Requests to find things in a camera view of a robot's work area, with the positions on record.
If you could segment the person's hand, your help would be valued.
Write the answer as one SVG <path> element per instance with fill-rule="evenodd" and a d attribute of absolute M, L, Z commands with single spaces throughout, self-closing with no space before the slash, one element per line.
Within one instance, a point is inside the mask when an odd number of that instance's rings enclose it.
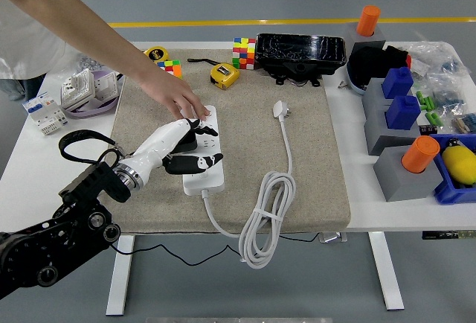
<path fill-rule="evenodd" d="M 184 80 L 154 64 L 131 77 L 147 95 L 165 106 L 175 119 L 198 118 L 204 121 L 210 114 Z"/>

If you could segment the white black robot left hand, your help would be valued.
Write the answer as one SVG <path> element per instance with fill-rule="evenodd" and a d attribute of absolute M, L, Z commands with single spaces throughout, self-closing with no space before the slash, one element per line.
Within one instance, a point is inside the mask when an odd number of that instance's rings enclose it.
<path fill-rule="evenodd" d="M 141 189 L 155 168 L 181 175 L 184 192 L 220 192 L 225 186 L 218 123 L 212 112 L 206 121 L 181 119 L 159 127 L 130 157 L 113 168 L 129 189 Z"/>

